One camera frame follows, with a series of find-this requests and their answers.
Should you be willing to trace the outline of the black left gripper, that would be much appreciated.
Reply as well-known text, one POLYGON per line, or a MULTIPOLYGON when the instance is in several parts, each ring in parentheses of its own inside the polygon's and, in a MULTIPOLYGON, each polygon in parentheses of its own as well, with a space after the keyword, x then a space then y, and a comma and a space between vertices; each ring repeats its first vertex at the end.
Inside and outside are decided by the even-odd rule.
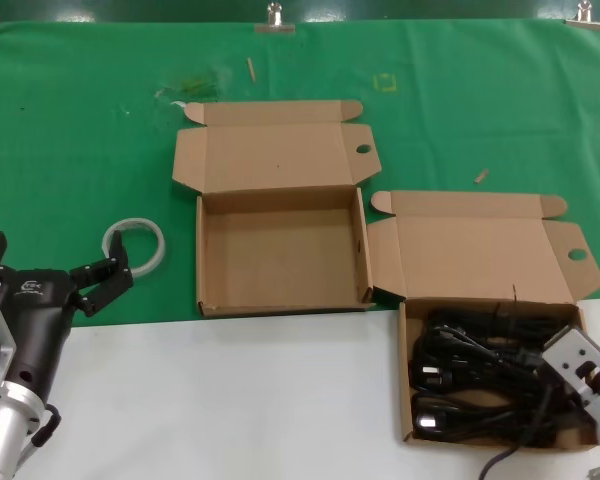
MULTIPOLYGON (((7 239, 0 231, 0 280, 10 274, 2 265, 6 249, 7 239)), ((75 268, 70 276, 51 269, 17 272, 8 283, 3 308, 16 343, 6 379, 48 399, 76 309, 92 317, 133 285, 119 230, 113 231, 107 258, 75 268)))

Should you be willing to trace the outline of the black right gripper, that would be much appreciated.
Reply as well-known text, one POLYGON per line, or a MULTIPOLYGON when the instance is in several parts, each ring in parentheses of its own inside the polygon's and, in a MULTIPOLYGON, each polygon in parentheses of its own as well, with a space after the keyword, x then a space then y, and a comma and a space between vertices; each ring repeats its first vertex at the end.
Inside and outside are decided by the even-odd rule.
POLYGON ((547 415, 558 430, 585 428, 592 425, 575 390, 558 373, 547 364, 543 364, 536 370, 536 376, 545 387, 551 389, 547 415))

